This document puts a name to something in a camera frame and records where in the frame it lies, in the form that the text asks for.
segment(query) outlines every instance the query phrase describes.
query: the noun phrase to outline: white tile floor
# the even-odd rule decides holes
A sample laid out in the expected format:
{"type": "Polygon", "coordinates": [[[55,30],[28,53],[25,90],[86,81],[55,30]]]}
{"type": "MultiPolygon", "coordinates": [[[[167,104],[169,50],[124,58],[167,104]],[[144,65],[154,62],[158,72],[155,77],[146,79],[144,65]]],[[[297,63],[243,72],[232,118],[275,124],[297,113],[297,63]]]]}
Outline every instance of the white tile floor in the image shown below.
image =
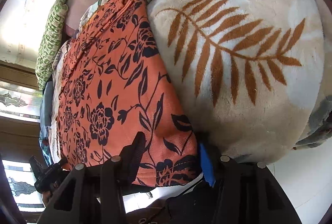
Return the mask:
{"type": "MultiPolygon", "coordinates": [[[[332,203],[331,159],[332,139],[317,148],[290,151],[281,160],[268,165],[302,224],[318,224],[332,203]]],[[[188,186],[156,188],[152,191],[151,199],[145,193],[127,195],[124,197],[126,212],[145,208],[161,197],[176,196],[188,186]]]]}

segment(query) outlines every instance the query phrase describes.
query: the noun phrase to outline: beige fleece blanket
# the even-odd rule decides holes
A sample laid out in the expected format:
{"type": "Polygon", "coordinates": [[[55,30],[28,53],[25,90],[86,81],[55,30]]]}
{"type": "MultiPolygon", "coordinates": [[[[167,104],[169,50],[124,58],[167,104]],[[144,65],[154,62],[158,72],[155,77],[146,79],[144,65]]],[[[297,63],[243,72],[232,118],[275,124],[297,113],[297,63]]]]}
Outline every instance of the beige fleece blanket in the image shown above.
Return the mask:
{"type": "Polygon", "coordinates": [[[158,49],[195,131],[238,161],[286,154],[304,131],[323,74],[315,0],[148,2],[158,49]]]}

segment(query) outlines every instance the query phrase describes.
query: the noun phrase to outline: green patterned pillow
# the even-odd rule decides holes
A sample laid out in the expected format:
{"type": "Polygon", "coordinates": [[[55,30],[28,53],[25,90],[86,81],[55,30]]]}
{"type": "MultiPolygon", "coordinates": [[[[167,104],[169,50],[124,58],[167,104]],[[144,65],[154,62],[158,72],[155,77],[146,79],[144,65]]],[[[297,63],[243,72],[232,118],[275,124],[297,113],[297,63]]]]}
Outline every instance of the green patterned pillow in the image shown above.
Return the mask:
{"type": "Polygon", "coordinates": [[[35,68],[40,90],[45,88],[46,82],[52,74],[52,63],[60,49],[62,28],[68,11],[68,6],[65,4],[66,1],[56,0],[49,12],[35,68]]]}

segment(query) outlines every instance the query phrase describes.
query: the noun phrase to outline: brown leaf print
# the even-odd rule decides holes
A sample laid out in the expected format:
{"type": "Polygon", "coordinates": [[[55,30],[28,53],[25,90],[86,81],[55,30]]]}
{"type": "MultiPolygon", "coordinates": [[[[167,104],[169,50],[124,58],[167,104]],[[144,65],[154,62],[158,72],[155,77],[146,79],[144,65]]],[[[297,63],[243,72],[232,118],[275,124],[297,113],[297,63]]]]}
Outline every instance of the brown leaf print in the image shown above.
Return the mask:
{"type": "Polygon", "coordinates": [[[200,59],[198,60],[196,76],[195,76],[195,96],[197,97],[200,93],[200,84],[203,80],[203,75],[205,72],[206,64],[208,62],[210,55],[210,43],[209,41],[205,41],[202,53],[200,54],[200,59]]]}
{"type": "Polygon", "coordinates": [[[190,8],[191,6],[194,6],[195,4],[200,3],[201,1],[203,1],[203,0],[193,0],[193,1],[189,2],[189,3],[187,3],[185,6],[183,6],[182,10],[185,11],[188,8],[190,8]]]}
{"type": "Polygon", "coordinates": [[[174,53],[174,62],[176,64],[180,57],[180,54],[183,52],[183,50],[185,50],[184,44],[186,42],[186,39],[190,38],[188,47],[186,48],[187,50],[185,52],[186,55],[184,64],[182,66],[183,81],[196,56],[198,46],[197,42],[199,40],[204,40],[202,50],[200,53],[198,53],[199,60],[195,70],[195,96],[197,97],[200,93],[200,87],[203,81],[206,68],[210,68],[211,77],[209,78],[211,83],[211,97],[213,106],[215,106],[218,101],[221,87],[223,85],[222,79],[224,76],[223,72],[225,70],[223,59],[221,56],[222,51],[228,53],[231,59],[230,89],[234,105],[236,104],[240,84],[239,69],[236,61],[245,60],[245,86],[248,92],[249,99],[251,100],[253,105],[255,105],[257,100],[258,88],[256,83],[257,77],[255,77],[255,73],[252,69],[254,62],[257,62],[262,81],[269,91],[272,90],[269,78],[270,74],[268,74],[262,62],[267,63],[271,75],[274,77],[274,79],[286,86],[287,83],[283,75],[282,69],[276,64],[275,60],[277,60],[284,66],[302,66],[299,60],[293,57],[287,57],[285,56],[285,53],[292,49],[292,47],[300,39],[304,29],[305,19],[303,19],[295,27],[292,35],[292,29],[288,29],[284,34],[282,34],[281,29],[278,29],[275,32],[271,33],[273,27],[260,28],[251,33],[262,22],[262,19],[240,25],[243,20],[247,19],[248,14],[237,14],[236,11],[239,8],[238,6],[222,10],[223,5],[227,1],[228,0],[192,0],[191,2],[188,2],[181,10],[175,8],[167,8],[161,10],[160,12],[174,11],[177,13],[175,19],[170,26],[168,45],[171,45],[173,41],[176,40],[177,36],[179,36],[177,39],[174,53]],[[219,26],[211,34],[207,34],[205,32],[204,28],[214,26],[217,23],[219,24],[219,26]],[[188,32],[190,32],[189,27],[194,28],[194,33],[191,37],[188,36],[188,32]],[[213,36],[219,33],[223,33],[224,30],[227,30],[229,28],[232,29],[226,34],[224,34],[218,43],[212,40],[213,36]],[[234,46],[233,50],[230,50],[229,48],[221,45],[223,42],[235,40],[237,38],[242,39],[234,46]],[[258,44],[260,44],[260,46],[256,54],[251,56],[241,54],[243,50],[257,46],[258,44]],[[211,46],[215,47],[215,52],[210,66],[208,66],[211,46]]]}
{"type": "Polygon", "coordinates": [[[180,26],[180,21],[181,21],[181,14],[177,14],[169,29],[168,42],[167,42],[168,47],[172,44],[172,41],[176,37],[176,34],[180,26]]]}
{"type": "Polygon", "coordinates": [[[271,84],[270,84],[269,77],[266,74],[266,71],[265,71],[264,67],[262,66],[262,64],[260,62],[258,62],[258,68],[259,68],[259,72],[261,74],[264,85],[266,86],[266,88],[269,91],[271,91],[272,87],[271,87],[271,84]]]}
{"type": "Polygon", "coordinates": [[[215,12],[219,10],[221,6],[223,6],[228,0],[220,0],[214,5],[212,5],[205,13],[203,13],[197,20],[196,22],[199,22],[201,20],[205,20],[212,16],[215,12]]]}
{"type": "Polygon", "coordinates": [[[284,84],[285,86],[287,85],[285,77],[283,76],[283,72],[280,70],[277,64],[275,64],[271,59],[267,60],[268,66],[270,68],[270,71],[278,82],[284,84]]]}
{"type": "Polygon", "coordinates": [[[240,41],[233,48],[233,51],[240,51],[240,50],[247,49],[251,46],[258,44],[261,40],[263,40],[265,38],[266,35],[268,35],[270,33],[271,30],[272,30],[272,27],[263,28],[263,29],[259,29],[252,35],[248,35],[246,38],[244,38],[242,41],[240,41]]]}
{"type": "Polygon", "coordinates": [[[237,68],[234,57],[230,57],[231,60],[231,78],[230,78],[230,90],[232,93],[233,103],[236,103],[237,92],[239,90],[239,70],[237,68]]]}
{"type": "Polygon", "coordinates": [[[279,56],[277,59],[283,64],[287,66],[302,66],[302,64],[293,57],[287,57],[287,56],[279,56]]]}
{"type": "Polygon", "coordinates": [[[231,7],[231,8],[220,11],[215,17],[213,17],[209,21],[205,22],[201,26],[201,28],[207,28],[207,27],[210,27],[210,26],[214,25],[215,23],[220,21],[220,19],[223,18],[225,15],[236,11],[238,8],[239,7],[231,7]]]}
{"type": "Polygon", "coordinates": [[[267,50],[269,50],[274,45],[276,40],[278,39],[280,32],[281,32],[281,29],[278,29],[269,38],[267,38],[265,43],[263,43],[261,45],[261,47],[259,48],[256,56],[260,56],[261,54],[263,54],[267,50]]]}
{"type": "Polygon", "coordinates": [[[182,30],[180,31],[180,37],[178,39],[178,43],[176,44],[176,49],[174,54],[174,65],[177,63],[182,48],[185,45],[187,32],[188,32],[188,19],[186,18],[185,21],[183,22],[182,30]]]}
{"type": "Polygon", "coordinates": [[[285,46],[290,34],[291,34],[291,29],[289,29],[288,31],[286,31],[286,33],[283,35],[283,37],[281,38],[279,44],[278,44],[278,49],[277,49],[277,53],[280,54],[281,50],[283,49],[283,47],[285,46]]]}
{"type": "Polygon", "coordinates": [[[303,31],[303,28],[304,28],[304,23],[305,23],[305,18],[294,29],[293,35],[289,39],[288,45],[287,45],[287,47],[286,47],[286,49],[285,49],[284,52],[287,52],[287,51],[291,50],[291,48],[296,44],[296,42],[298,41],[298,39],[300,39],[302,31],[303,31]]]}
{"type": "Polygon", "coordinates": [[[202,11],[205,7],[207,7],[209,5],[209,3],[211,3],[213,0],[206,0],[203,3],[197,5],[195,8],[192,9],[192,11],[190,12],[189,15],[194,15],[196,13],[199,13],[200,11],[202,11]]]}
{"type": "Polygon", "coordinates": [[[261,21],[262,20],[259,19],[231,30],[220,39],[219,44],[221,44],[224,41],[230,41],[239,37],[244,37],[249,32],[251,32],[255,27],[257,27],[261,21]]]}
{"type": "Polygon", "coordinates": [[[195,30],[192,38],[190,39],[190,42],[188,44],[188,49],[187,49],[187,53],[186,53],[186,57],[185,57],[185,62],[183,64],[182,67],[182,82],[183,79],[185,79],[187,72],[189,70],[190,64],[192,63],[192,61],[194,60],[195,54],[196,54],[196,46],[197,46],[197,34],[198,31],[195,30]]]}
{"type": "Polygon", "coordinates": [[[210,37],[217,35],[218,33],[224,31],[225,29],[234,27],[238,25],[243,19],[247,17],[247,14],[238,14],[234,16],[227,17],[221,24],[218,26],[215,31],[210,34],[210,37]]]}
{"type": "Polygon", "coordinates": [[[251,102],[255,105],[256,104],[256,94],[257,94],[256,79],[255,79],[255,75],[252,71],[249,61],[246,61],[246,64],[244,67],[244,80],[245,80],[249,98],[250,98],[251,102]]]}
{"type": "Polygon", "coordinates": [[[222,77],[223,77],[223,62],[221,58],[221,51],[219,49],[216,49],[211,64],[211,91],[212,91],[213,106],[215,106],[219,98],[219,93],[222,84],[222,77]]]}

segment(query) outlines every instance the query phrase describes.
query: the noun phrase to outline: white wall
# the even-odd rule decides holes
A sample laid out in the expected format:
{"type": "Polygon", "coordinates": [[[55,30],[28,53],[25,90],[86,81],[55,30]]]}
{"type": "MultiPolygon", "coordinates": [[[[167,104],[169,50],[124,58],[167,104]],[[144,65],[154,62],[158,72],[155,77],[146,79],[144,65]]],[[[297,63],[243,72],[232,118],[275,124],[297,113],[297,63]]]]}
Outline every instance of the white wall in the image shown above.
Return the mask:
{"type": "Polygon", "coordinates": [[[34,68],[55,0],[7,0],[0,13],[0,60],[34,68]]]}
{"type": "Polygon", "coordinates": [[[290,151],[269,168],[302,224],[318,224],[332,203],[332,139],[316,148],[290,151]]]}

